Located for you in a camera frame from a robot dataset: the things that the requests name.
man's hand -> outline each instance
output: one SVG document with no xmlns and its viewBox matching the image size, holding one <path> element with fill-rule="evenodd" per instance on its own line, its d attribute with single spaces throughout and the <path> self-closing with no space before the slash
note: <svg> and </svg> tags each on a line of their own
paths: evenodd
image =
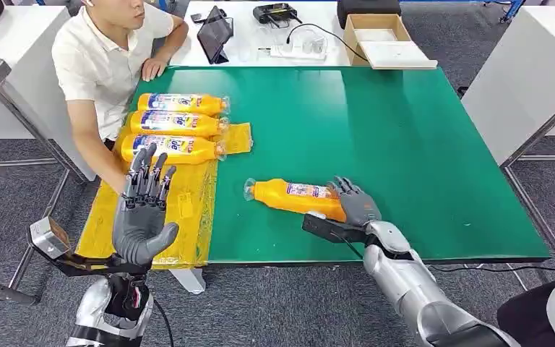
<svg viewBox="0 0 555 347">
<path fill-rule="evenodd" d="M 163 75 L 167 63 L 159 58 L 148 58 L 144 61 L 142 66 L 142 80 L 149 82 L 155 77 L 160 77 Z"/>
</svg>

orange bottle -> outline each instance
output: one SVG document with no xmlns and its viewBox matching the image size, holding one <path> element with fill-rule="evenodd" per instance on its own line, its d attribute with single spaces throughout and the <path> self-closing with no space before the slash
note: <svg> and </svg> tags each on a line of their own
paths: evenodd
<svg viewBox="0 0 555 347">
<path fill-rule="evenodd" d="M 200 164 L 207 160 L 225 158 L 225 145 L 222 142 L 212 142 L 202 137 L 130 134 L 122 141 L 120 153 L 128 162 L 142 148 L 150 143 L 156 144 L 153 159 L 161 153 L 167 153 L 165 164 Z"/>
<path fill-rule="evenodd" d="M 145 93 L 139 96 L 137 109 L 164 110 L 172 112 L 193 112 L 213 116 L 228 113 L 231 104 L 227 97 L 219 98 L 200 94 L 160 94 Z"/>
<path fill-rule="evenodd" d="M 279 210 L 319 212 L 329 219 L 345 222 L 339 197 L 327 187 L 288 183 L 283 179 L 264 182 L 248 179 L 244 185 L 244 198 L 258 200 Z"/>
<path fill-rule="evenodd" d="M 129 126 L 133 133 L 210 137 L 228 129 L 228 118 L 216 119 L 200 113 L 147 110 L 131 113 Z"/>
</svg>

gray robotic finger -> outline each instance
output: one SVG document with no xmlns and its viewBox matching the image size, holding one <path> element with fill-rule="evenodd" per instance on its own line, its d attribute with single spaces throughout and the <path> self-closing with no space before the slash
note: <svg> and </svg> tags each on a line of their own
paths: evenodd
<svg viewBox="0 0 555 347">
<path fill-rule="evenodd" d="M 167 161 L 167 153 L 161 153 L 148 178 L 146 201 L 152 206 L 156 206 L 158 195 L 160 194 L 160 171 L 163 169 L 165 161 Z"/>
<path fill-rule="evenodd" d="M 169 194 L 169 186 L 171 185 L 171 179 L 173 178 L 173 174 L 175 172 L 176 167 L 171 166 L 165 173 L 165 177 L 163 177 L 163 181 L 160 184 L 160 193 L 158 194 L 157 205 L 163 211 L 167 209 L 167 194 Z"/>
<path fill-rule="evenodd" d="M 156 144 L 151 143 L 146 149 L 146 154 L 143 160 L 141 169 L 139 170 L 139 184 L 137 185 L 135 202 L 140 205 L 145 205 L 145 194 L 148 184 L 148 176 L 150 174 L 150 164 L 152 164 L 152 157 L 156 152 Z"/>
<path fill-rule="evenodd" d="M 341 188 L 340 193 L 349 194 L 350 191 L 352 190 L 348 187 L 348 184 L 345 183 L 343 178 L 339 176 L 335 176 L 335 181 L 337 182 L 337 185 Z"/>
<path fill-rule="evenodd" d="M 337 193 L 337 195 L 343 194 L 343 189 L 338 185 L 336 185 L 335 182 L 330 181 L 327 185 L 329 186 L 330 189 L 334 190 Z"/>
<path fill-rule="evenodd" d="M 137 185 L 139 184 L 139 169 L 143 165 L 143 158 L 145 157 L 146 150 L 142 148 L 137 154 L 131 166 L 129 167 L 129 172 L 126 175 L 126 183 L 124 185 L 124 203 L 126 208 L 135 208 L 135 197 L 137 196 Z"/>
<path fill-rule="evenodd" d="M 357 189 L 355 189 L 354 187 L 356 187 L 354 184 L 352 184 L 352 181 L 350 181 L 349 179 L 347 179 L 346 177 L 343 178 L 343 181 L 345 183 L 345 185 L 347 186 L 347 190 L 351 190 L 352 192 L 357 193 Z"/>
</svg>

bottle label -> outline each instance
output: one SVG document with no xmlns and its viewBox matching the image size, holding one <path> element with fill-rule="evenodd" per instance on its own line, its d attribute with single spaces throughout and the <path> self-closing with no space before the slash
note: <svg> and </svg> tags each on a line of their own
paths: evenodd
<svg viewBox="0 0 555 347">
<path fill-rule="evenodd" d="M 140 125 L 148 130 L 193 129 L 197 127 L 198 120 L 198 116 L 189 113 L 145 111 Z"/>
<path fill-rule="evenodd" d="M 289 183 L 286 193 L 301 197 L 330 197 L 331 192 L 327 187 L 313 186 L 311 184 Z"/>
<path fill-rule="evenodd" d="M 155 110 L 171 110 L 177 106 L 201 105 L 202 96 L 197 94 L 152 93 L 147 100 L 148 107 Z"/>
<path fill-rule="evenodd" d="M 137 154 L 142 148 L 147 148 L 151 143 L 156 144 L 156 153 L 167 154 L 190 154 L 194 144 L 193 137 L 187 136 L 155 136 L 137 135 L 133 141 L 133 154 Z"/>
</svg>

clear plastic cap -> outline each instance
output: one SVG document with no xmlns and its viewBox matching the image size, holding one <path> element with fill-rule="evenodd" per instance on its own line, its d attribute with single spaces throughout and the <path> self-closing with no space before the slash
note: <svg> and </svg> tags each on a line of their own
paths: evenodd
<svg viewBox="0 0 555 347">
<path fill-rule="evenodd" d="M 228 131 L 229 125 L 231 125 L 231 121 L 228 120 L 228 117 L 218 119 L 218 131 L 220 131 L 220 134 L 224 135 Z"/>
<path fill-rule="evenodd" d="M 228 96 L 220 99 L 220 112 L 229 114 L 231 112 L 231 99 Z"/>
<path fill-rule="evenodd" d="M 226 142 L 224 140 L 216 142 L 215 154 L 216 158 L 220 161 L 226 159 Z"/>
<path fill-rule="evenodd" d="M 244 199 L 246 201 L 254 200 L 254 185 L 256 183 L 254 179 L 247 179 L 244 183 Z"/>
</svg>

